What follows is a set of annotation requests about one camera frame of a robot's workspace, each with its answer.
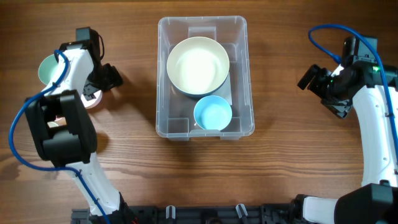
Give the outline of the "light blue small bowl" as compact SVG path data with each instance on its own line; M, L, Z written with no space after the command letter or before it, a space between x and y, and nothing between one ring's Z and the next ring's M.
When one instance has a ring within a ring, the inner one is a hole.
M230 124L232 116L231 105L216 95L201 98L193 109L196 124L205 130L222 131Z

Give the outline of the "cream bowl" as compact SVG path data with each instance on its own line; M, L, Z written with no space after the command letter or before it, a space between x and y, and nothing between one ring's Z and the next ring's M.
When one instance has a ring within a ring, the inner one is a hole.
M208 37L190 37L170 52L166 69L169 80L189 93L204 93L220 86L229 73L224 47Z

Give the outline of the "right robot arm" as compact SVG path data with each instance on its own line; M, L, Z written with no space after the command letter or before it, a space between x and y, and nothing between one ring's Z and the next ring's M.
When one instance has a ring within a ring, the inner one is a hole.
M397 223L397 152L375 56L357 37L348 37L333 72L312 65L297 85L339 118L355 110L364 168L361 188L338 199L300 195L293 216L310 223Z

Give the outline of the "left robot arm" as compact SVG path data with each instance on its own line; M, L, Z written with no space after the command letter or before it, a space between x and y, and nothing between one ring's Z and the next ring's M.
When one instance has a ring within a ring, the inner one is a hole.
M76 40L55 51L57 70L46 88L26 101L24 114L39 157L75 181L90 206L91 223L138 223L100 165L96 130L82 102L123 84L116 67L101 63L103 55L97 31L77 29Z

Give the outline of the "dark blue bowl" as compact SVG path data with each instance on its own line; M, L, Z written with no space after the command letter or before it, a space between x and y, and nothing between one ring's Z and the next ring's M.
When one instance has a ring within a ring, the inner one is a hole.
M189 96L189 97L191 97L191 98L201 98L201 97L213 95L213 93L214 93L220 86L218 86L218 87L215 88L214 90L206 91L206 92L204 92L204 93L189 93L189 92L187 92L187 91L183 91L183 90L177 88L174 84L171 84L170 89L171 89L172 91L174 91L174 92L181 93L181 94L183 94L183 95L187 95L187 96Z

